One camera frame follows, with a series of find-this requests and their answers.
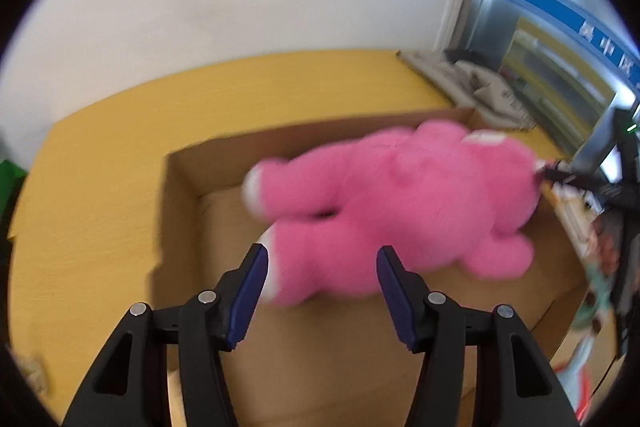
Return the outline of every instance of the cardboard box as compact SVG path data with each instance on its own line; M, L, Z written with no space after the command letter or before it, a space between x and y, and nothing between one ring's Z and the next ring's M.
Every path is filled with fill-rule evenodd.
M152 275L152 306L178 305L212 287L266 229L245 211L239 192L242 178L258 160L292 158L324 143L394 125L417 126L429 118L484 127L471 109L417 112L269 129L171 154L160 215L163 258ZM536 256L519 280L475 280L456 265L424 278L430 288L466 307L513 305L550 358L587 285L574 248L545 200L524 232ZM468 394L475 384L474 348L467 348L465 362L463 393ZM412 355L398 341L382 295L318 296L292 309L259 305L246 340L223 355L239 424L269 427L403 425L421 363L421 355ZM471 416L472 404L472 397L465 396L463 420Z

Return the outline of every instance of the plush toy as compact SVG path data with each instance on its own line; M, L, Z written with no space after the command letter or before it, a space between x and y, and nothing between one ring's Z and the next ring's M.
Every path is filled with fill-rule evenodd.
M460 261L480 278L517 278L533 259L518 229L538 189L527 147L451 121L265 159L242 185L251 213L273 223L258 240L269 252L262 298L294 305L320 291L374 293L384 245L412 271Z

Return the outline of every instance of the green object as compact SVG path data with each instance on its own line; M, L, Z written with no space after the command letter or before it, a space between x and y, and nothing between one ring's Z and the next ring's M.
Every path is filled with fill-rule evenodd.
M4 213L6 202L11 196L15 182L27 175L27 171L9 160L0 162L0 216Z

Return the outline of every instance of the plush toy body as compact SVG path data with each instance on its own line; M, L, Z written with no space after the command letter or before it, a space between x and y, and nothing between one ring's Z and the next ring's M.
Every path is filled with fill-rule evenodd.
M538 203L535 163L517 140L450 121L263 160L243 184L247 207L273 223L259 239L270 258L263 298L374 293L383 245L409 270L460 261L478 277L519 277L533 258L518 229Z

